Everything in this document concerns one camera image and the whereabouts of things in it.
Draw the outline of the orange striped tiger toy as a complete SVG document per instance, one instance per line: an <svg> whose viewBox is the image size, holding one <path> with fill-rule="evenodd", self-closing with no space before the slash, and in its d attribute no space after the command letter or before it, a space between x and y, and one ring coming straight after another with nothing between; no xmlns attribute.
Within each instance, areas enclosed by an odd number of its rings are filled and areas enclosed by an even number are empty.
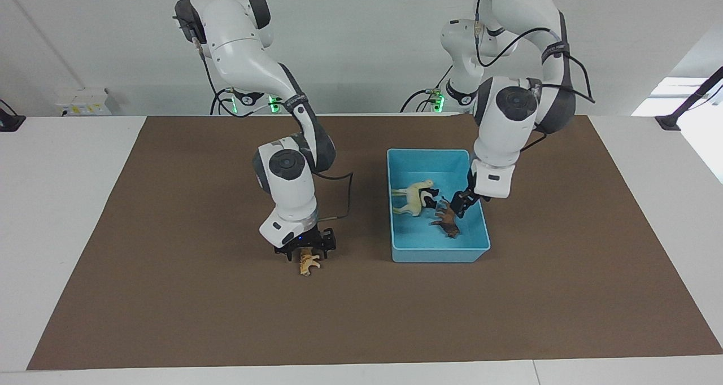
<svg viewBox="0 0 723 385"><path fill-rule="evenodd" d="M320 255L315 254L312 248L301 248L299 252L299 274L305 277L311 275L312 268L320 268Z"/></svg>

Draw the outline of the brown animal toy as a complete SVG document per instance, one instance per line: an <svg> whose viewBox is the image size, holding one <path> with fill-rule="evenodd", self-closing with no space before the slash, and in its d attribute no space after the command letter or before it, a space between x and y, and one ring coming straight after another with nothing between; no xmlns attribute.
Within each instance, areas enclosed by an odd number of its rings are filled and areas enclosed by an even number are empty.
<svg viewBox="0 0 723 385"><path fill-rule="evenodd" d="M450 202L442 198L434 211L435 219L429 223L430 226L439 226L447 238L455 239L460 235L459 227L455 223L456 214L450 208Z"/></svg>

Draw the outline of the cream llama toy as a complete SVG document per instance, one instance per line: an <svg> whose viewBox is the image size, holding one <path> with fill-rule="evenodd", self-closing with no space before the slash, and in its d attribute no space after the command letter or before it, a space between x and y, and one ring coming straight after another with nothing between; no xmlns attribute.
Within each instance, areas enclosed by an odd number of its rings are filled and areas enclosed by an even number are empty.
<svg viewBox="0 0 723 385"><path fill-rule="evenodd" d="M423 180L421 182L413 183L406 187L406 189L391 189L390 194L392 196L404 196L406 198L406 205L403 207L392 207L395 215L402 215L403 213L410 213L413 216L419 216L423 212L423 205L419 197L420 189L431 189L434 186L432 180Z"/></svg>

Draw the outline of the light blue storage box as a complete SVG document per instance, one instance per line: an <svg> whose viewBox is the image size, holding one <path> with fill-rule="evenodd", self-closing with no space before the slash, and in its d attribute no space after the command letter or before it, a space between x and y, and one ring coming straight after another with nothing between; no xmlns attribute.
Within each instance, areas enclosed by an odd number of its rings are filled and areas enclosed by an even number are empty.
<svg viewBox="0 0 723 385"><path fill-rule="evenodd" d="M430 226L434 208L424 208L419 216L395 215L392 207L403 207L404 196L392 196L391 189L406 189L423 180L432 180L440 189L437 202L451 202L455 192L468 185L470 157L466 150L399 149L387 151L387 185L389 189L391 256L396 263L472 263L491 248L485 215L475 203L465 216L455 218L460 235L447 238L439 226Z"/></svg>

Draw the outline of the brown table mat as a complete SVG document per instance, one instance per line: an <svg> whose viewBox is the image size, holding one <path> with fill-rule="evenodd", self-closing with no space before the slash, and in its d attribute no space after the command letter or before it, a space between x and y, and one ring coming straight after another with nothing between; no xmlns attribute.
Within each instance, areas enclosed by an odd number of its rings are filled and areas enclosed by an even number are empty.
<svg viewBox="0 0 723 385"><path fill-rule="evenodd" d="M524 153L470 264L391 259L386 152L466 149L472 118L322 124L352 211L302 277L259 233L273 202L250 164L294 120L145 120L29 369L723 353L585 117Z"/></svg>

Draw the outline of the black slanted stand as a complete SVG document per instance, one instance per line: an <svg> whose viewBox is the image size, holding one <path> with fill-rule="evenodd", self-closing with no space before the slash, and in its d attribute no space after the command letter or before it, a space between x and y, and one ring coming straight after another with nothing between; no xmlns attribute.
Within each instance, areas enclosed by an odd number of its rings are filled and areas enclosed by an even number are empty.
<svg viewBox="0 0 723 385"><path fill-rule="evenodd" d="M712 101L723 91L723 65L695 89L672 114L656 116L654 120L662 130L680 132L678 121L682 115Z"/></svg>

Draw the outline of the white wall box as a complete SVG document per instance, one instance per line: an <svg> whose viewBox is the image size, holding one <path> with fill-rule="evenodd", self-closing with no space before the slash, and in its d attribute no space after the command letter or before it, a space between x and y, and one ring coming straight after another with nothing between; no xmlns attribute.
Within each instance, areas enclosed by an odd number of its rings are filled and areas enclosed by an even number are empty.
<svg viewBox="0 0 723 385"><path fill-rule="evenodd" d="M111 116L106 87L62 87L56 90L56 107L62 116Z"/></svg>

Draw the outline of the black clamp mount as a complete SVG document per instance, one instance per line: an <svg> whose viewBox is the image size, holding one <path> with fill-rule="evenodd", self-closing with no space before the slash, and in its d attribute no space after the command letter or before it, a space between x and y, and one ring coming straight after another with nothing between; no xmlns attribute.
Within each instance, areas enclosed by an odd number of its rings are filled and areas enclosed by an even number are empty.
<svg viewBox="0 0 723 385"><path fill-rule="evenodd" d="M15 132L23 125L26 119L26 116L19 115L11 105L0 98L0 132Z"/></svg>

